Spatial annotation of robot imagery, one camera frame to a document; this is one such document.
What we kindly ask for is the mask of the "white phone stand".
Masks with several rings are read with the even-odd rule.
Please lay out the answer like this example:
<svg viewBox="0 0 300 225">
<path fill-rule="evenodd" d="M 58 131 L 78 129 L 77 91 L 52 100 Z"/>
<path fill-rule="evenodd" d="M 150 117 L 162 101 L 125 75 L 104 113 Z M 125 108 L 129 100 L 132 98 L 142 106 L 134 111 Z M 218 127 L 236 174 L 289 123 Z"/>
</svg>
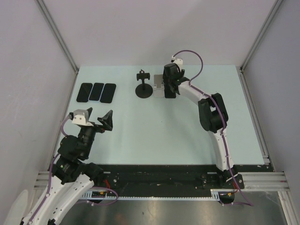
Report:
<svg viewBox="0 0 300 225">
<path fill-rule="evenodd" d="M 153 96 L 155 98 L 165 97 L 165 87 L 163 83 L 163 75 L 154 75 Z"/>
</svg>

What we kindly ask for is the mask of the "black smartphone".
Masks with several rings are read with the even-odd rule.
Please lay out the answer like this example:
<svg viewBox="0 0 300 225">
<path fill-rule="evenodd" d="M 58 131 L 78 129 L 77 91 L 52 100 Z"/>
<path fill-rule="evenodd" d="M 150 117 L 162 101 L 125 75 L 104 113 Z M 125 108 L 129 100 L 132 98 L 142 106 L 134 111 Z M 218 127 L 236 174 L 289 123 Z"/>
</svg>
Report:
<svg viewBox="0 0 300 225">
<path fill-rule="evenodd" d="M 93 87 L 92 83 L 82 83 L 76 101 L 79 103 L 88 102 L 92 87 Z"/>
</svg>

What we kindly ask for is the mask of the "black phone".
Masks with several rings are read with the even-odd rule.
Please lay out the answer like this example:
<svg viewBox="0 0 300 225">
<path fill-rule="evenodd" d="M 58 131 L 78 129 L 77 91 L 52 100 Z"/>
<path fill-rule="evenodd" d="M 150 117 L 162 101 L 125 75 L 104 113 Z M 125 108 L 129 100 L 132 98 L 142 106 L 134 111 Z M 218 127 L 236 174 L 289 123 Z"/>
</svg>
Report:
<svg viewBox="0 0 300 225">
<path fill-rule="evenodd" d="M 100 97 L 100 102 L 101 103 L 106 103 L 110 104 L 113 101 L 113 96 L 116 90 L 116 84 L 114 83 L 106 83 L 104 85 L 101 97 Z"/>
</svg>

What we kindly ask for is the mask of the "black round-base phone stand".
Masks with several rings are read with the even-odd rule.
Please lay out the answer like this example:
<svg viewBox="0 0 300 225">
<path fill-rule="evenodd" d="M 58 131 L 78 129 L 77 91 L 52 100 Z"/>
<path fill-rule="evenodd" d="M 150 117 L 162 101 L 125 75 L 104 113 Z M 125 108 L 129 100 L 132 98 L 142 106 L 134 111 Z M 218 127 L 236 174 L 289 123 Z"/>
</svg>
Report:
<svg viewBox="0 0 300 225">
<path fill-rule="evenodd" d="M 145 83 L 145 80 L 150 80 L 150 73 L 146 73 L 141 69 L 139 73 L 136 74 L 136 79 L 137 81 L 142 81 L 135 89 L 136 95 L 139 98 L 149 98 L 153 94 L 153 88 L 150 84 Z"/>
</svg>

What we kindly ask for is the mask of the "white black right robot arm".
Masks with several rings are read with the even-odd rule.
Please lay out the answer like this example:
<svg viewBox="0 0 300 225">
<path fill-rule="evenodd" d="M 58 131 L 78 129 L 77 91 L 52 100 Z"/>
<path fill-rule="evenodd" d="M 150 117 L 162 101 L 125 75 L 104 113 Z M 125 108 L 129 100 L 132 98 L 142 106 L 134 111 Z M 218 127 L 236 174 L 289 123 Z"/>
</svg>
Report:
<svg viewBox="0 0 300 225">
<path fill-rule="evenodd" d="M 112 131 L 96 139 L 97 159 L 108 165 L 214 164 L 221 188 L 236 175 L 221 94 L 192 84 L 171 62 L 155 84 L 146 68 L 105 72 L 102 108 L 112 110 Z"/>
</svg>

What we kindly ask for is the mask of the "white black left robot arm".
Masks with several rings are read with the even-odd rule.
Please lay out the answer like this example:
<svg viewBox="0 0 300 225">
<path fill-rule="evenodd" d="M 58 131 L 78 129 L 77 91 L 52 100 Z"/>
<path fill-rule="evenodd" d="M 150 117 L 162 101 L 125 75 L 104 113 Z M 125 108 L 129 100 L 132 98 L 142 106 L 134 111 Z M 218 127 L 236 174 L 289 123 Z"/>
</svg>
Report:
<svg viewBox="0 0 300 225">
<path fill-rule="evenodd" d="M 47 186 L 30 212 L 22 218 L 22 225 L 60 224 L 86 191 L 103 184 L 103 169 L 84 161 L 89 158 L 96 134 L 112 130 L 113 111 L 98 117 L 99 123 L 95 123 L 89 120 L 92 110 L 91 107 L 78 109 L 66 117 L 80 128 L 79 134 L 64 135 L 50 165 Z"/>
</svg>

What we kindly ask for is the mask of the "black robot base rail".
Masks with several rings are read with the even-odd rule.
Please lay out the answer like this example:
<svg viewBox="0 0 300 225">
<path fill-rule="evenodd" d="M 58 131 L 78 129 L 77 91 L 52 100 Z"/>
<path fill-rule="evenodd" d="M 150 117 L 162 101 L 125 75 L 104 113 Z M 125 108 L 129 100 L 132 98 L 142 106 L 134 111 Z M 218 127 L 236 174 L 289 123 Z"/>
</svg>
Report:
<svg viewBox="0 0 300 225">
<path fill-rule="evenodd" d="M 237 173 L 220 172 L 214 165 L 101 165 L 103 178 L 96 180 L 93 190 L 110 188 L 121 196 L 205 197 L 219 189 L 234 192 L 244 188 Z"/>
</svg>

